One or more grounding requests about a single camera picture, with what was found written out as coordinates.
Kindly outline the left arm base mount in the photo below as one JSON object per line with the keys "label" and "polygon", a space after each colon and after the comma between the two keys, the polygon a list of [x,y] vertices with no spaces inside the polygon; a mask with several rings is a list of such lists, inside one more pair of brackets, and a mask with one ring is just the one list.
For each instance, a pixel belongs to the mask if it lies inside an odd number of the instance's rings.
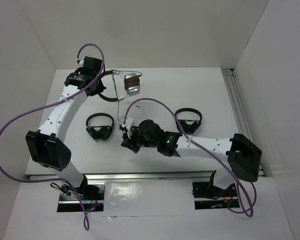
{"label": "left arm base mount", "polygon": [[[81,212],[82,208],[74,191],[66,184],[51,182],[50,186],[59,190],[58,213]],[[93,184],[93,189],[84,195],[78,194],[82,204],[88,212],[102,212],[104,210],[105,183]]]}

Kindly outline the aluminium front rail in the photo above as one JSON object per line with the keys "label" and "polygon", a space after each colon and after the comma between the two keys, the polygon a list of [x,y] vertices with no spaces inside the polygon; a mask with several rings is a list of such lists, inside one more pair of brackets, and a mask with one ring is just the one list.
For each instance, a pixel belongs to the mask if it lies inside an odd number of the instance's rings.
{"label": "aluminium front rail", "polygon": [[209,180],[214,171],[147,172],[87,174],[90,182],[106,181],[150,181],[150,180]]}

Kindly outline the left black headphones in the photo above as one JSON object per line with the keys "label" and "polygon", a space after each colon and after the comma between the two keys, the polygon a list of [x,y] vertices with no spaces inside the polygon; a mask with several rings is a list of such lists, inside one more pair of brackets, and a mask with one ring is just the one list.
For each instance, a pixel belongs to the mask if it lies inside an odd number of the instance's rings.
{"label": "left black headphones", "polygon": [[[90,121],[96,117],[106,117],[111,120],[111,125],[90,125]],[[107,114],[107,113],[94,113],[90,115],[85,122],[86,125],[86,132],[89,134],[90,137],[92,137],[94,140],[102,140],[107,141],[114,129],[115,121],[114,118]]]}

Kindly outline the black headphones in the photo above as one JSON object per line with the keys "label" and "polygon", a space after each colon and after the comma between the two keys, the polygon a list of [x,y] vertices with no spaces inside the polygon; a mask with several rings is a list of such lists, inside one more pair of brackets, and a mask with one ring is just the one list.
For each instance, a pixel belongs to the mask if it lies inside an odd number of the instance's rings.
{"label": "black headphones", "polygon": [[178,114],[183,113],[183,112],[194,113],[194,114],[198,115],[198,117],[199,117],[199,120],[177,118],[177,121],[175,122],[176,127],[179,132],[181,132],[181,129],[183,129],[183,131],[187,135],[193,135],[202,124],[202,119],[203,119],[202,113],[197,109],[185,107],[185,108],[178,109],[174,113],[174,115],[175,115],[175,117],[178,117]]}
{"label": "black headphones", "polygon": [[[106,117],[111,120],[111,125],[90,125],[90,121],[96,117]],[[114,129],[115,121],[114,118],[107,114],[107,113],[94,113],[90,115],[85,122],[86,125],[86,132],[89,134],[90,137],[92,137],[94,140],[102,140],[107,141]]]}

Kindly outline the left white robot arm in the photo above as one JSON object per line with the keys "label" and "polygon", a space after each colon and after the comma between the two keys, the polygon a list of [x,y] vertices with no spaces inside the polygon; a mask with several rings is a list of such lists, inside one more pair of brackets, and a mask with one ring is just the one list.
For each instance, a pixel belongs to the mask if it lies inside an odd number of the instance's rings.
{"label": "left white robot arm", "polygon": [[72,164],[72,153],[65,145],[65,136],[81,105],[89,96],[101,93],[105,87],[99,73],[104,70],[101,59],[86,56],[82,66],[70,73],[47,120],[37,131],[29,131],[25,140],[32,160],[72,185],[71,194],[78,200],[87,197],[91,187],[87,177]]}

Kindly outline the aluminium side rail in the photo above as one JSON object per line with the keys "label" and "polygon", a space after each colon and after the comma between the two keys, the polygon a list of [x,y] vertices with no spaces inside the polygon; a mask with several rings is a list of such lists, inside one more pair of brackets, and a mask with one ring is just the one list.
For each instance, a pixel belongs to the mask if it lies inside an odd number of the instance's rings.
{"label": "aluminium side rail", "polygon": [[221,73],[231,102],[238,131],[245,135],[251,142],[254,142],[239,90],[235,82],[233,70],[230,68],[222,68]]}

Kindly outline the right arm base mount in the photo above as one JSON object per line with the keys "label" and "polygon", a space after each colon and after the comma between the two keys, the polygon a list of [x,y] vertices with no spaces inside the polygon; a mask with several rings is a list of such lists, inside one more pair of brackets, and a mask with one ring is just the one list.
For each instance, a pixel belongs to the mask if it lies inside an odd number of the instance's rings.
{"label": "right arm base mount", "polygon": [[192,195],[196,210],[227,209],[240,207],[235,184],[227,189],[215,187],[208,182],[193,182]]}

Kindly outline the right black headphones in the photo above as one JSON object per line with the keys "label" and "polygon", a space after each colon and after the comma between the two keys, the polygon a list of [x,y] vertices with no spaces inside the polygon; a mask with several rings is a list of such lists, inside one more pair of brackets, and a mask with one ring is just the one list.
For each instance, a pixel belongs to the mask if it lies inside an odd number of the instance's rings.
{"label": "right black headphones", "polygon": [[197,109],[185,107],[185,108],[178,109],[174,113],[174,115],[175,115],[175,117],[178,117],[178,114],[183,113],[183,112],[194,113],[194,114],[198,115],[198,117],[199,117],[199,120],[177,118],[177,121],[175,122],[176,127],[179,132],[181,132],[181,129],[183,129],[183,131],[187,135],[193,135],[202,124],[202,119],[203,119],[202,113]]}

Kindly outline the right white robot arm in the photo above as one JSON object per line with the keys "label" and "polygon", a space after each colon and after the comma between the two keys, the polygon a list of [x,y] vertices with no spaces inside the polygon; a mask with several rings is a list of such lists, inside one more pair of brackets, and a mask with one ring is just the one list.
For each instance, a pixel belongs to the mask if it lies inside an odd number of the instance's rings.
{"label": "right white robot arm", "polygon": [[153,120],[138,126],[130,117],[120,125],[121,146],[135,154],[141,148],[154,148],[166,157],[200,157],[215,159],[222,166],[208,184],[213,196],[220,196],[236,180],[255,183],[259,177],[262,151],[243,134],[231,138],[203,138],[180,132],[164,131]]}

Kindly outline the brown silver headphones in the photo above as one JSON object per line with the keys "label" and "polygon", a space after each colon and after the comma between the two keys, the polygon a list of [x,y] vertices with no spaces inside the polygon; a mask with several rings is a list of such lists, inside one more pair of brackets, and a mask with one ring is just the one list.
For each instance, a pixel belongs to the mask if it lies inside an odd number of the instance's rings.
{"label": "brown silver headphones", "polygon": [[123,101],[125,98],[127,97],[132,97],[135,95],[138,95],[141,91],[141,84],[140,84],[140,77],[143,75],[141,72],[139,71],[121,71],[121,70],[107,70],[105,72],[102,73],[102,77],[105,76],[114,76],[114,75],[118,75],[123,79],[123,83],[124,83],[124,89],[126,92],[126,96],[117,96],[117,97],[107,97],[105,95],[103,95],[102,93],[99,93],[98,95],[101,97],[101,99],[103,99],[106,102],[110,102],[110,103],[116,103],[116,102],[121,102]]}

